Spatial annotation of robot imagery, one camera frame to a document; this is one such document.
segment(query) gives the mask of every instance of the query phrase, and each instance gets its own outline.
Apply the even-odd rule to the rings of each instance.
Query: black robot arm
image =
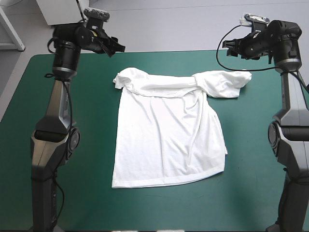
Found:
[[[32,209],[34,232],[62,232],[57,226],[61,212],[56,210],[57,169],[66,164],[79,144],[80,133],[72,116],[70,85],[77,74],[82,49],[96,53],[124,52],[125,47],[114,37],[109,37],[103,23],[109,19],[105,11],[87,8],[84,23],[56,26],[48,49],[54,43],[55,55],[52,74],[55,83],[45,116],[36,124],[31,137],[32,152]]]
[[[278,220],[266,231],[302,232],[309,200],[309,110],[302,86],[308,89],[298,71],[302,65],[298,48],[302,31],[296,23],[279,20],[269,24],[255,21],[251,26],[250,34],[224,41],[223,47],[228,48],[228,56],[259,59],[268,55],[269,63],[273,57],[274,68],[281,75],[282,109],[269,125],[268,139],[277,161],[286,167],[287,173]]]

